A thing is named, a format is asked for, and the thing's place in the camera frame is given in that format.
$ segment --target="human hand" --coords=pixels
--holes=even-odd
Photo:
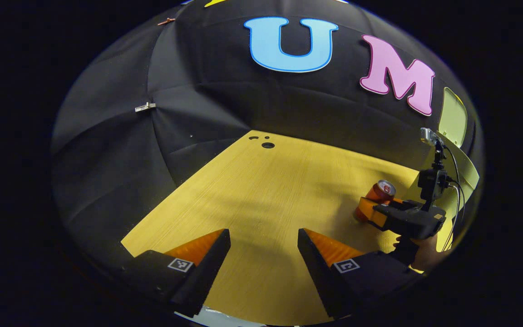
[[[417,250],[417,253],[415,254],[415,260],[413,263],[411,263],[411,267],[420,271],[427,271],[432,269],[435,265],[445,259],[445,257],[451,251],[447,250],[438,252],[436,250],[437,234],[424,240],[415,240],[414,238],[411,238],[411,241],[419,246],[419,250]]]

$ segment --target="orange can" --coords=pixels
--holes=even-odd
[[[379,180],[376,182],[370,191],[367,193],[365,198],[374,201],[379,204],[389,204],[395,198],[397,190],[388,180]],[[365,216],[360,210],[359,207],[355,209],[355,218],[360,222],[367,222],[369,218]]]

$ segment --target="black fabric backdrop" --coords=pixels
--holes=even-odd
[[[204,9],[207,2],[171,8],[118,39],[85,69],[58,112],[51,147],[54,199],[69,233],[100,265],[114,269],[129,259],[120,240],[251,129],[419,170],[431,150],[419,141],[419,128],[438,129],[444,87],[450,87],[469,113],[461,149],[473,151],[471,160],[484,175],[483,138],[467,91],[438,56],[404,31],[333,0],[227,0]],[[292,55],[311,47],[299,19],[337,24],[329,64],[296,74],[253,62],[243,23],[263,16],[291,21],[281,37],[282,49]],[[168,17],[176,21],[157,25]],[[390,43],[405,65],[419,59],[433,69],[430,117],[409,108],[406,96],[397,100],[360,87],[370,65],[365,34]],[[149,101],[157,108],[133,111]],[[480,192],[474,195],[477,202]],[[474,202],[469,204],[468,212]]]
[[[361,6],[415,35],[457,73],[488,152],[485,195],[460,250],[406,299],[361,323],[523,325],[523,207],[510,203],[523,194],[523,3]],[[128,310],[99,286],[60,222],[49,157],[56,113],[83,68],[169,7],[0,3],[0,326],[170,325]]]

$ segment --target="wooden table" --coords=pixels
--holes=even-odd
[[[418,173],[352,151],[253,130],[163,200],[122,244],[133,256],[165,252],[229,228],[231,249],[206,306],[272,325],[326,322],[331,319],[297,249],[298,229],[309,228],[363,252],[390,252],[397,234],[358,223],[352,213],[378,180],[389,180],[401,198]],[[448,219],[439,240],[450,228]]]

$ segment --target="white clip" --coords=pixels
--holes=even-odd
[[[134,108],[134,111],[135,112],[139,112],[139,111],[147,110],[149,108],[154,108],[154,107],[156,107],[156,104],[152,104],[151,102],[147,102],[147,104],[145,104],[145,105],[137,106],[136,108]]]

